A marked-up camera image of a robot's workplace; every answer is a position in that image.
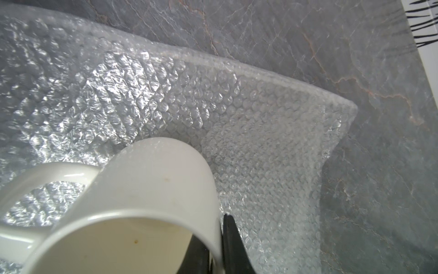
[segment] bubble wrap sheet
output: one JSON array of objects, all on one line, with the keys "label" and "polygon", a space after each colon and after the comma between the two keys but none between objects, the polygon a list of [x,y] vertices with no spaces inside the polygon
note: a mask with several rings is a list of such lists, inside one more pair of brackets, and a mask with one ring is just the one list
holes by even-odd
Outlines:
[{"label": "bubble wrap sheet", "polygon": [[[320,273],[321,167],[356,106],[306,83],[67,14],[1,4],[1,184],[53,161],[104,166],[153,136],[191,144],[262,273]],[[81,192],[55,182],[3,217],[52,225]],[[0,273],[19,273],[1,261]]]}]

